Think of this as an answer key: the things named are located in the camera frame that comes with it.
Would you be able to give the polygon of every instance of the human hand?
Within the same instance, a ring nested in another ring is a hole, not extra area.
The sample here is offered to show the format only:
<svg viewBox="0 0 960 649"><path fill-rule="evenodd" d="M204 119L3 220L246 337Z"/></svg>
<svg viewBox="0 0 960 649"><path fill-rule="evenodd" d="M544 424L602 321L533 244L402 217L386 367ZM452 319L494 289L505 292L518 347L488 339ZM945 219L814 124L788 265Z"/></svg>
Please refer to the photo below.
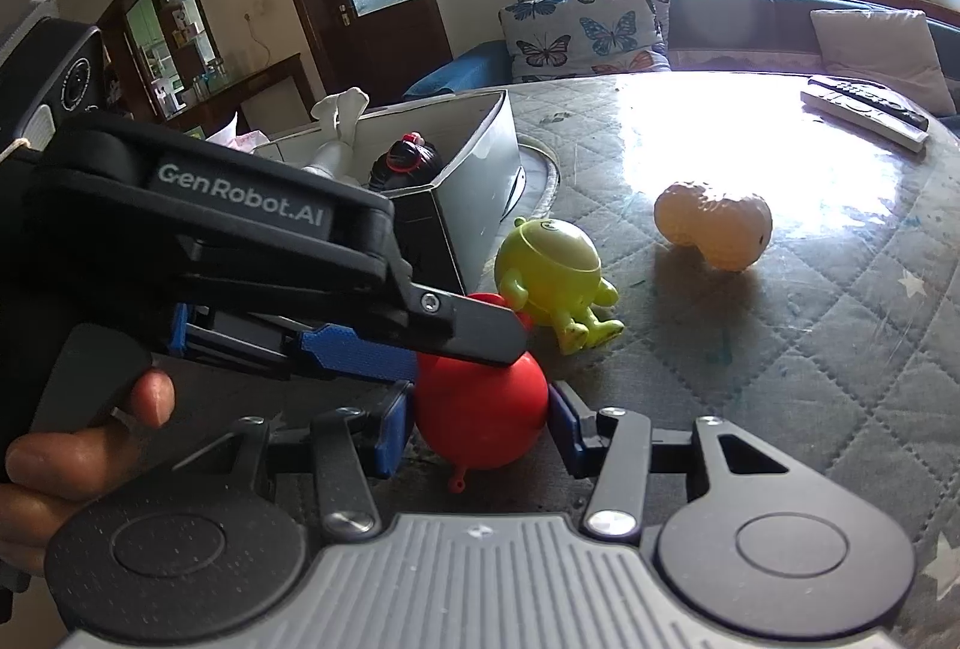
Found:
<svg viewBox="0 0 960 649"><path fill-rule="evenodd" d="M134 384L122 406L141 424L162 427L174 409L174 385L160 370ZM10 484L0 484L0 560L43 575L47 542L86 503L123 484L140 456L123 422L77 433L31 433L7 449Z"/></svg>

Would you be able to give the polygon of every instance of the green alien toy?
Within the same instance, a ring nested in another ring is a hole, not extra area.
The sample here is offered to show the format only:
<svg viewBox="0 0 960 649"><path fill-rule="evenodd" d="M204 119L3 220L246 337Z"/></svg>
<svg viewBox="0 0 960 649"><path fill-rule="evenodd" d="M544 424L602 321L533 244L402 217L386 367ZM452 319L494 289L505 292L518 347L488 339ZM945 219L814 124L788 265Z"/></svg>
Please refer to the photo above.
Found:
<svg viewBox="0 0 960 649"><path fill-rule="evenodd" d="M600 274L590 238L572 223L517 219L496 254L496 289L513 310L552 326L565 355L592 348L623 332L619 321L600 321L590 305L616 304L616 289Z"/></svg>

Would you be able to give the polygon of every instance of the red ball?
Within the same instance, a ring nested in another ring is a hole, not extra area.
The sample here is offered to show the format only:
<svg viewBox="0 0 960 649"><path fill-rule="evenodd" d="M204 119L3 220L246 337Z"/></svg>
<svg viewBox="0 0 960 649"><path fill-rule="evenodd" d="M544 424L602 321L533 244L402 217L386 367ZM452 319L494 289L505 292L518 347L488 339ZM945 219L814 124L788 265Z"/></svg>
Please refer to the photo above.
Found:
<svg viewBox="0 0 960 649"><path fill-rule="evenodd" d="M509 367L424 354L418 363L416 426L430 448L456 466L452 491L464 489L468 468L488 470L522 457L546 424L546 378L529 353Z"/></svg>

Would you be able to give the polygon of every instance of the black toy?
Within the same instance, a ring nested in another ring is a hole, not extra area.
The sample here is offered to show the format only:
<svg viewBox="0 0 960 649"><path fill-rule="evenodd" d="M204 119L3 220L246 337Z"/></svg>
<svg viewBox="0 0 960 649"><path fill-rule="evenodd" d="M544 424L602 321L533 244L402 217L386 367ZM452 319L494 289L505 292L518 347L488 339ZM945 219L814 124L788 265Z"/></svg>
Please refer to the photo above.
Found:
<svg viewBox="0 0 960 649"><path fill-rule="evenodd" d="M425 186L443 171L443 161L437 148L416 132L397 139L373 163L370 170L370 190L388 192Z"/></svg>

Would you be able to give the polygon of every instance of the table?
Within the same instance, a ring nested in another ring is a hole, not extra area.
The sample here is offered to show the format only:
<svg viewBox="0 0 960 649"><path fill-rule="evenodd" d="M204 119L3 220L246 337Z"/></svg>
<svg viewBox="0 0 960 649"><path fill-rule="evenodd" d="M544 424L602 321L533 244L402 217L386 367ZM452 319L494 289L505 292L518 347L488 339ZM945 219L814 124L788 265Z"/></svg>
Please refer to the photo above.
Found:
<svg viewBox="0 0 960 649"><path fill-rule="evenodd" d="M163 122L179 131L189 131L196 126L203 127L207 136L219 131L229 123L234 115L239 115L238 133L248 131L247 119L244 118L243 103L251 96L266 91L270 86L282 83L290 77L296 86L296 92L307 113L313 109L315 99L310 83L304 73L304 65L299 60L299 53L277 61L264 70L253 72L234 80L229 86L214 91L203 101L192 107L186 107L179 113L174 113Z"/></svg>
<svg viewBox="0 0 960 649"><path fill-rule="evenodd" d="M627 326L573 357L540 330L531 350L549 378L594 407L638 409L676 429L723 415L885 510L914 540L920 571L936 574L918 575L899 638L955 649L960 150L936 122L915 156L820 118L800 104L804 81L677 72L511 86L517 132L560 159L552 214L593 238ZM656 231L656 195L688 178L755 190L770 204L774 236L749 271L710 270ZM334 382L320 397L307 382L172 369L182 407L165 445L247 412L303 422L372 391ZM469 473L462 495L445 491L448 475L415 444L397 478L376 486L385 519L397 510L576 519L589 495L548 436L515 465ZM654 477L646 522L683 499L682 478Z"/></svg>

